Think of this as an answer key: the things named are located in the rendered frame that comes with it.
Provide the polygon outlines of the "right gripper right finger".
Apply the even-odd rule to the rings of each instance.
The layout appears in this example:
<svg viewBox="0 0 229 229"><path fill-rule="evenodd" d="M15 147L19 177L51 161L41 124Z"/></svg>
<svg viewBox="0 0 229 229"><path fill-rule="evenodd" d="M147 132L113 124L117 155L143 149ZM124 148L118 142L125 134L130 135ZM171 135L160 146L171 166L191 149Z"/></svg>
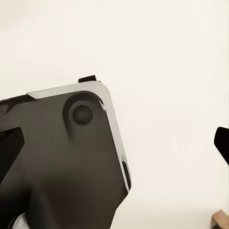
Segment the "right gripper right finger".
<svg viewBox="0 0 229 229"><path fill-rule="evenodd" d="M224 127L218 127L215 138L214 145L218 151L222 154L223 158L229 165L229 129Z"/></svg>

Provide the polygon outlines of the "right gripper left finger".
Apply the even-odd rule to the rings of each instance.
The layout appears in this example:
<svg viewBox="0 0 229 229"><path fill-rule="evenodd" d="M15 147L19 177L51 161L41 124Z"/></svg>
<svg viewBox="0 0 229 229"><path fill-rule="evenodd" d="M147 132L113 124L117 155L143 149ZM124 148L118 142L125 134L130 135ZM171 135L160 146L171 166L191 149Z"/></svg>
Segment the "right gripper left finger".
<svg viewBox="0 0 229 229"><path fill-rule="evenodd" d="M0 184L24 145L21 127L0 132Z"/></svg>

